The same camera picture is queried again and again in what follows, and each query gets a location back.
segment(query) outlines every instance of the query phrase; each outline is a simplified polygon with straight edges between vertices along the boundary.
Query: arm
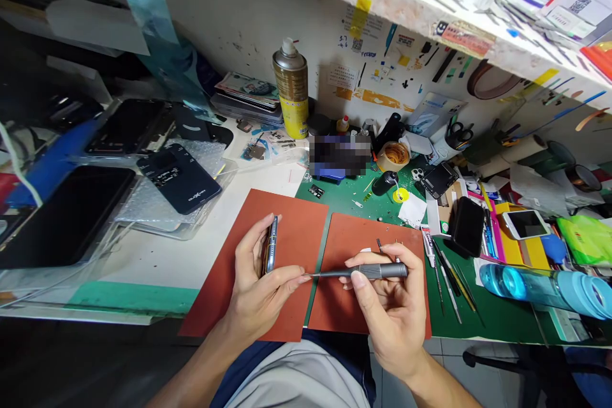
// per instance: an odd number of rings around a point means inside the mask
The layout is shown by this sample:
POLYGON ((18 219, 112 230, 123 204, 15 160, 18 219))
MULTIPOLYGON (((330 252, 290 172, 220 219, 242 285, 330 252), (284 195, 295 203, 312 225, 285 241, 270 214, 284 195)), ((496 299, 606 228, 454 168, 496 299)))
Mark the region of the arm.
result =
POLYGON ((461 384, 424 349, 425 285, 423 263, 402 244, 383 246, 388 256, 361 252, 346 261, 348 267, 364 263, 391 263, 396 256, 408 267, 406 279, 370 282, 360 272, 340 278, 345 289, 354 288, 372 337, 376 360, 406 384, 419 408, 479 407, 461 384))
POLYGON ((259 278, 261 246, 273 214, 258 221, 236 248, 236 279, 226 315, 193 357, 151 400, 149 408, 209 406, 230 365, 272 328, 300 284, 304 268, 284 266, 259 278))

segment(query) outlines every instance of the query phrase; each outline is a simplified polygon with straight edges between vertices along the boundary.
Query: glue tube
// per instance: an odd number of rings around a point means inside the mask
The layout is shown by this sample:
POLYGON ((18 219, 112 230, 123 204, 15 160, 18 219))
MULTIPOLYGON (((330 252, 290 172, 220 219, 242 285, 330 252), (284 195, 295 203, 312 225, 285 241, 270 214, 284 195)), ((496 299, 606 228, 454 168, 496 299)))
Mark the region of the glue tube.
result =
POLYGON ((429 264, 432 268, 435 268, 435 252, 434 252, 434 240, 432 239, 429 225, 421 225, 421 232, 423 233, 423 244, 425 245, 425 255, 429 259, 429 264))

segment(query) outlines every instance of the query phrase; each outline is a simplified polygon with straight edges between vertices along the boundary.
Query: phone frame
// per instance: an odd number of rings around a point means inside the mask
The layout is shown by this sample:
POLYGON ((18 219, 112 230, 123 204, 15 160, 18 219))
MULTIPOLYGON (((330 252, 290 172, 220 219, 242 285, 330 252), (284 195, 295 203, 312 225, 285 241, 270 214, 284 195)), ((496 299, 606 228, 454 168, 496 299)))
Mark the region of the phone frame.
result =
POLYGON ((504 222, 506 224, 506 227, 508 228, 508 230, 510 231, 510 234, 512 235, 512 238, 514 240, 525 240, 525 239, 533 239, 536 237, 542 237, 542 236, 546 236, 550 234, 550 229, 548 227, 548 225, 546 225, 546 223, 544 222, 544 219, 542 218, 542 216, 540 215, 540 213, 537 210, 532 210, 532 209, 528 209, 528 210, 513 210, 511 212, 503 212, 502 213, 502 217, 504 218, 504 222), (510 220, 510 216, 508 214, 519 214, 519 213, 525 213, 525 212, 533 212, 536 214, 537 219, 540 220, 540 224, 542 226, 542 228, 544 228, 545 233, 537 235, 537 236, 528 236, 528 237, 521 237, 519 236, 516 227, 514 226, 514 223, 512 222, 512 220, 510 220))

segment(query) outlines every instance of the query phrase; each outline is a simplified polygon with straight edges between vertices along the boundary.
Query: wall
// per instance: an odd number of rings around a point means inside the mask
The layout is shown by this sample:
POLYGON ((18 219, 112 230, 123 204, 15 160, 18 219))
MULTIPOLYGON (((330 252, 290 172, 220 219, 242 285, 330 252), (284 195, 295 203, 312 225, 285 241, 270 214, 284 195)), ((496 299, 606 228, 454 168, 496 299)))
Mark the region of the wall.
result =
MULTIPOLYGON (((462 99, 469 104, 460 113, 459 119, 473 122, 476 133, 485 130, 492 120, 504 109, 504 105, 495 100, 482 101, 470 96, 466 90, 467 80, 478 65, 473 59, 463 77, 460 76, 467 57, 461 53, 453 60, 448 69, 455 68, 455 75, 448 79, 442 76, 435 84, 432 78, 447 55, 441 47, 432 60, 425 63, 436 49, 435 43, 429 53, 420 57, 425 44, 422 36, 410 33, 399 27, 393 37, 391 46, 384 56, 386 40, 391 24, 387 21, 370 18, 374 28, 380 28, 373 39, 364 34, 360 52, 352 50, 353 39, 345 31, 346 15, 352 8, 338 0, 167 0, 170 12, 181 30, 207 56, 220 71, 234 70, 251 75, 262 80, 273 81, 272 54, 281 45, 282 38, 290 36, 299 40, 296 45, 309 62, 309 92, 319 101, 317 110, 330 117, 337 118, 348 114, 354 122, 373 117, 384 123, 391 113, 398 111, 409 115, 429 92, 443 94, 446 97, 462 99), (344 36, 347 36, 348 46, 344 46, 344 36), (401 36, 413 41, 410 46, 404 39, 399 44, 401 36), (395 67, 391 73, 376 81, 372 79, 375 71, 382 75, 383 65, 395 67), (343 64, 359 72, 361 75, 360 94, 353 94, 351 100, 346 99, 346 91, 338 90, 327 84, 327 72, 330 63, 343 64), (371 93, 382 94, 371 96, 371 93), (364 101, 370 98, 373 102, 364 101)), ((495 69, 487 74, 485 84, 493 87, 496 82, 508 77, 506 72, 495 69)), ((533 101, 510 121, 508 127, 520 122, 524 128, 534 128, 554 114, 566 108, 576 106, 572 99, 562 99, 559 106, 543 106, 539 101, 533 101)), ((592 132, 612 125, 608 118, 593 121, 577 133, 576 124, 592 113, 587 107, 582 107, 562 120, 542 130, 547 140, 558 140, 566 144, 582 163, 599 163, 612 159, 612 150, 603 148, 612 138, 612 130, 592 132)))

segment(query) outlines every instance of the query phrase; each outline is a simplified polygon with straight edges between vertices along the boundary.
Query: clear plastic container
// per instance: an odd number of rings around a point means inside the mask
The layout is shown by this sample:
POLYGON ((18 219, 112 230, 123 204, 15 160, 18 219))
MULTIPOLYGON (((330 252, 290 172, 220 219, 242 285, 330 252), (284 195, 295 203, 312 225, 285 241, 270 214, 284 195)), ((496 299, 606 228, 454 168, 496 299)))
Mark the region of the clear plastic container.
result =
POLYGON ((480 268, 480 278, 489 292, 503 298, 612 319, 612 288, 594 276, 490 264, 480 268))

